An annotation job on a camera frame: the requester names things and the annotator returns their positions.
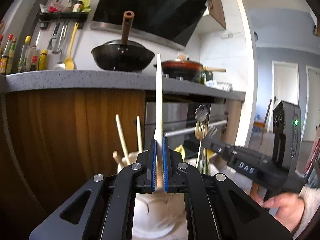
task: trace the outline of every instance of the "yellow spatula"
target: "yellow spatula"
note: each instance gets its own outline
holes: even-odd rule
[[[73,62],[71,58],[71,50],[72,50],[72,45],[73,41],[75,40],[76,36],[76,31],[78,29],[79,23],[75,24],[75,27],[73,28],[70,44],[69,44],[69,49],[68,49],[68,57],[65,59],[64,64],[66,65],[66,70],[73,70],[75,68],[75,63]]]

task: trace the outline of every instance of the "white sleeve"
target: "white sleeve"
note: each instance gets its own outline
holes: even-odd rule
[[[299,194],[299,197],[304,200],[305,208],[300,226],[298,227],[297,232],[294,234],[293,239],[296,239],[302,233],[318,210],[320,205],[320,188],[315,189],[304,186]]]

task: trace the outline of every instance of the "black wok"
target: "black wok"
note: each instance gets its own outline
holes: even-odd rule
[[[135,41],[129,41],[134,13],[124,12],[121,40],[109,41],[95,47],[91,54],[98,67],[104,70],[139,71],[145,69],[155,54]]]

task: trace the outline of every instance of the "oven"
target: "oven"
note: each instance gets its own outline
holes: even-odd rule
[[[224,104],[212,103],[170,103],[162,105],[163,134],[168,138],[170,149],[183,145],[186,158],[196,157],[200,142],[195,137],[196,117],[195,111],[200,105],[205,105],[209,115],[208,127],[215,126],[218,130],[214,138],[220,139],[221,132],[225,129],[227,116]],[[156,130],[156,103],[146,103],[144,148],[150,149],[150,143]]]

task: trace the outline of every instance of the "gray speckled countertop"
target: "gray speckled countertop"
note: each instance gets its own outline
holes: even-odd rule
[[[0,93],[59,88],[155,90],[156,77],[139,73],[92,70],[47,70],[0,76]],[[189,81],[163,78],[166,94],[203,95],[244,101],[245,92],[225,92]]]

